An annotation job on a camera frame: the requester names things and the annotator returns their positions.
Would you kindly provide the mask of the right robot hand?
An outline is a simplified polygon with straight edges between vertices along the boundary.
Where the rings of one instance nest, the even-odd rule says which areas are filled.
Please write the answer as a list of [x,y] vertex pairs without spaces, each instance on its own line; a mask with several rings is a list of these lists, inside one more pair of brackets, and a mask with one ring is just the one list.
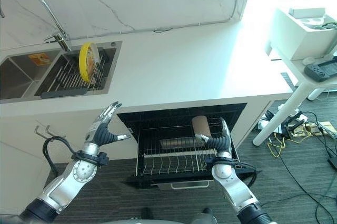
[[211,149],[215,149],[218,157],[232,158],[232,138],[226,121],[220,117],[221,135],[218,137],[195,134],[195,137]]

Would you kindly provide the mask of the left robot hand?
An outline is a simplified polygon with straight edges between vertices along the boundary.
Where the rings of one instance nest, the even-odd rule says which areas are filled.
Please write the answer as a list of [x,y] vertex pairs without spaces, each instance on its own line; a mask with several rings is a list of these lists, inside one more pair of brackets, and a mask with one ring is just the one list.
[[112,133],[108,129],[108,125],[111,122],[114,113],[121,105],[122,104],[118,101],[113,102],[104,108],[97,116],[85,135],[85,141],[82,147],[83,152],[97,156],[100,146],[126,140],[131,137],[131,135],[128,134]]

